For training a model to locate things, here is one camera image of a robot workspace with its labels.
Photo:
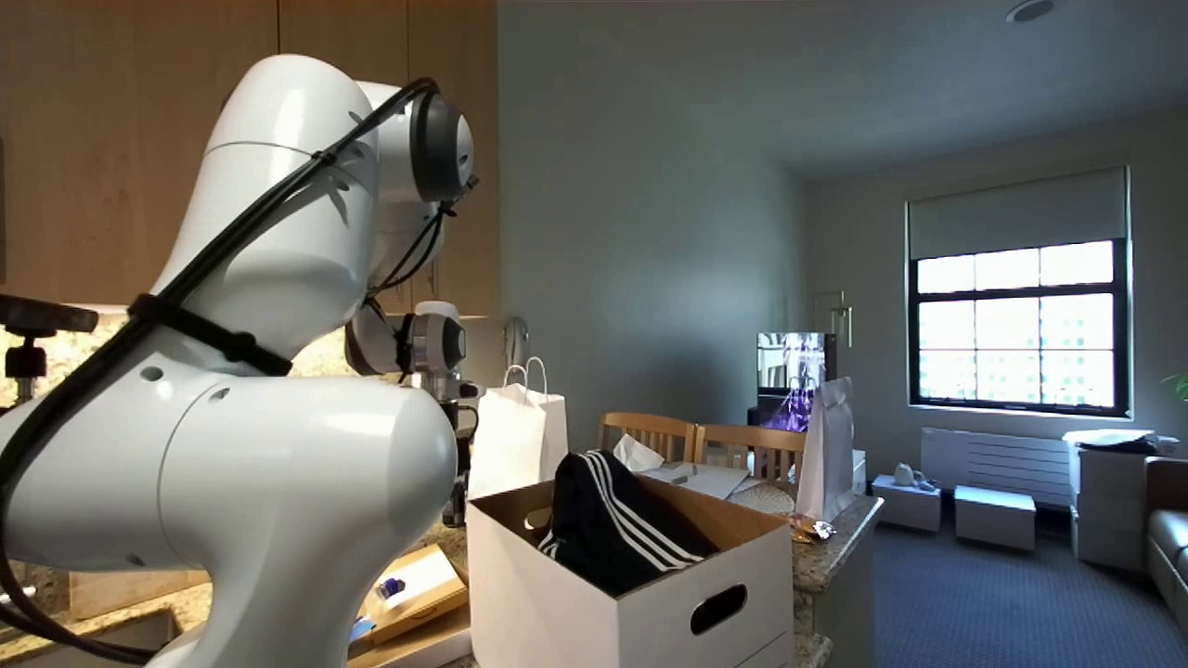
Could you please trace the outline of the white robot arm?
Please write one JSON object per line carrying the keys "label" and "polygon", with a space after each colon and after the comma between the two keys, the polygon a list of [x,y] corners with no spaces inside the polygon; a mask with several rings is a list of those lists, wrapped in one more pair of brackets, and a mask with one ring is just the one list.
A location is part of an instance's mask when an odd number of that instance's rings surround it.
{"label": "white robot arm", "polygon": [[206,620],[132,668],[346,668],[365,594],[449,502],[457,441],[429,392],[299,377],[292,355],[467,185],[467,121],[434,81],[253,63],[153,290],[3,415],[3,564],[199,568]]}

